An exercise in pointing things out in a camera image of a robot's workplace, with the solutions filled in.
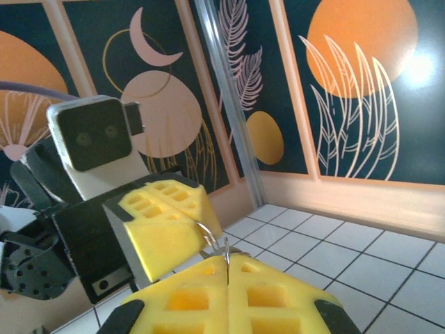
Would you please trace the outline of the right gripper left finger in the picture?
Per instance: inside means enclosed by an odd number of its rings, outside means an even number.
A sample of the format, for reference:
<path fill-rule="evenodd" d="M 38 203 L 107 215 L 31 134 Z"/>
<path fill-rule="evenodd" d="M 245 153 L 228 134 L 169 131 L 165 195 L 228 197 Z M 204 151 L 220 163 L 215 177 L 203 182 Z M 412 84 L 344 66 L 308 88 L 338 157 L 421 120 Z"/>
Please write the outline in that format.
<path fill-rule="evenodd" d="M 227 273 L 213 256 L 128 296 L 99 333 L 228 333 Z"/>

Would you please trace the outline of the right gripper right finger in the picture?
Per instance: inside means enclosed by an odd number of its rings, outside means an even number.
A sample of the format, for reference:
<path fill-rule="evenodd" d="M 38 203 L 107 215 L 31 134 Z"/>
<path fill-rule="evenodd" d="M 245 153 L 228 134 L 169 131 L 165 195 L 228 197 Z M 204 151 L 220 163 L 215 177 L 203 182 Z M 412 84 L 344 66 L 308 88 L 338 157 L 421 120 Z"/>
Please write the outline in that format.
<path fill-rule="evenodd" d="M 229 257 L 230 333 L 359 333 L 339 300 L 247 255 Z"/>

